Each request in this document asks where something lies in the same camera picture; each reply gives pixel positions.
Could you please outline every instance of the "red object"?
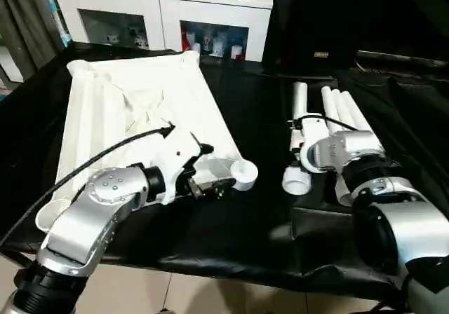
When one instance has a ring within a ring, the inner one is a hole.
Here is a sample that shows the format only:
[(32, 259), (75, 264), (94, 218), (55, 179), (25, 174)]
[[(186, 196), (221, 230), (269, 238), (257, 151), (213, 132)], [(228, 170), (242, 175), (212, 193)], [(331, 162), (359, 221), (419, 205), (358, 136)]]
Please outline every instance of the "red object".
[(181, 29), (181, 41), (182, 41), (182, 51), (190, 50), (189, 41), (187, 40), (187, 33), (185, 29)]

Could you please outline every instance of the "robotic arm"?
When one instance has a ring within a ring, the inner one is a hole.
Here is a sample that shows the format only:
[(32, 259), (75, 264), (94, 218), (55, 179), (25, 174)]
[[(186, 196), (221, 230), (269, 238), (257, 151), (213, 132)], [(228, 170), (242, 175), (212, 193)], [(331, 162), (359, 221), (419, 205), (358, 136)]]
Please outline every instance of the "robotic arm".
[(449, 313), (449, 221), (445, 215), (413, 188), (369, 126), (366, 130), (340, 128), (329, 135), (324, 120), (315, 116), (295, 120), (295, 127), (305, 136), (302, 166), (315, 173), (333, 171), (343, 178), (362, 259), (391, 276), (406, 293), (412, 312)]
[(18, 286), (1, 314), (74, 313), (88, 278), (114, 237), (117, 224), (131, 212), (176, 196), (221, 196), (235, 180), (203, 186), (192, 180), (195, 161), (213, 147), (174, 128), (165, 138), (156, 165), (107, 168), (96, 172), (73, 203), (55, 220), (36, 260), (15, 278)]

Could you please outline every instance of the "curtain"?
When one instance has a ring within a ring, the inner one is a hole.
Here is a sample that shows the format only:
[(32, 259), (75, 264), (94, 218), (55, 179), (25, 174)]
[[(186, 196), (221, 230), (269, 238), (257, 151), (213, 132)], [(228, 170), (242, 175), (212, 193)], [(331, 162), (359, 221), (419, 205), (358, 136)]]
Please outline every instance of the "curtain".
[(24, 80), (63, 49), (48, 0), (0, 0), (0, 34)]

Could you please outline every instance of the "black tablecloth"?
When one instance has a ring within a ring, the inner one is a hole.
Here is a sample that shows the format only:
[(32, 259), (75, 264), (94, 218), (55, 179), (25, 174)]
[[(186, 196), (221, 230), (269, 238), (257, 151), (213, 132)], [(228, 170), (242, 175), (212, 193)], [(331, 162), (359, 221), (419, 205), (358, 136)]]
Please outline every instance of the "black tablecloth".
[[(76, 43), (0, 102), (0, 234), (54, 183), (71, 84), (65, 65), (164, 53)], [(140, 210), (120, 225), (104, 262), (300, 292), (396, 295), (385, 276), (358, 258), (350, 209), (335, 204), (325, 175), (314, 177), (313, 191), (301, 198), (281, 188), (295, 79), (264, 74), (258, 63), (212, 61), (202, 60), (201, 70), (243, 157), (259, 168), (255, 187), (213, 202), (185, 198)], [(444, 83), (335, 70), (305, 81), (309, 111), (323, 111), (322, 85), (349, 90), (390, 155), (410, 168), (413, 184), (449, 210)], [(4, 249), (35, 252), (42, 239), (33, 216)]]

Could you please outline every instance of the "white cabinet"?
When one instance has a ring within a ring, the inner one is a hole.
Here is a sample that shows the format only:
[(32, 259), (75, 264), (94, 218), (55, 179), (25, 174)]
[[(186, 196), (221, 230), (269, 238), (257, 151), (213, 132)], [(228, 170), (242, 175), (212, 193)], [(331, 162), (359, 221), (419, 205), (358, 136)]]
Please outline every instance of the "white cabinet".
[(164, 49), (159, 0), (58, 0), (75, 41)]
[(260, 61), (272, 0), (58, 0), (75, 41)]

